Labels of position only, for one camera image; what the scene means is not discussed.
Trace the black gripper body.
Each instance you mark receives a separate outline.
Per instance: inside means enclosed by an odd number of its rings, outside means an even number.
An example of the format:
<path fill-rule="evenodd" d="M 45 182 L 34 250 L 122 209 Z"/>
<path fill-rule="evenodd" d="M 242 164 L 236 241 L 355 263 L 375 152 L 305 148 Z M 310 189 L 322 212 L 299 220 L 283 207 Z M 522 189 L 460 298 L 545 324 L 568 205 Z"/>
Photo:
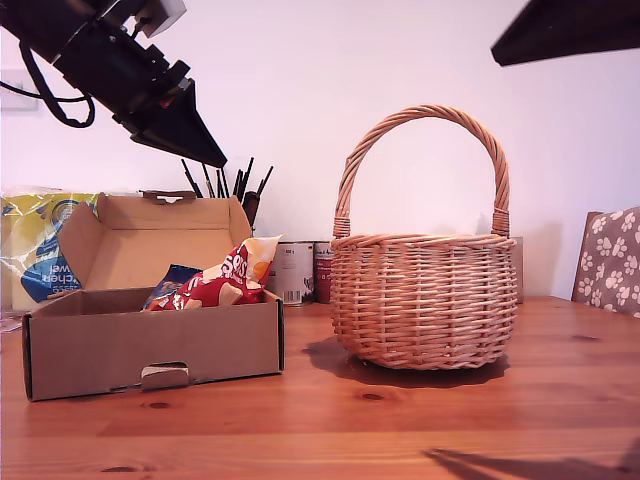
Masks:
<path fill-rule="evenodd" d="M 113 113 L 133 140 L 174 140 L 195 125 L 195 84 L 189 66 L 170 64 L 155 46 L 142 47 L 121 27 L 85 24 L 58 57 L 65 80 Z"/>

